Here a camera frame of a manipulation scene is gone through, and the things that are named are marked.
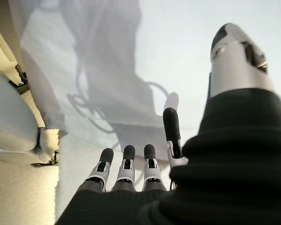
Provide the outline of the right robot hand black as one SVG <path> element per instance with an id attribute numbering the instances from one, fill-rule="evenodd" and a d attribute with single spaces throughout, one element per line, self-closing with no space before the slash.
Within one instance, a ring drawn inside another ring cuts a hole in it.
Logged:
<path id="1" fill-rule="evenodd" d="M 145 180 L 133 190 L 131 147 L 110 192 L 113 158 L 101 155 L 57 221 L 59 225 L 281 225 L 281 99 L 260 48 L 227 23 L 211 47 L 208 96 L 198 134 L 180 145 L 178 116 L 163 112 L 170 179 L 167 191 L 152 145 Z"/>

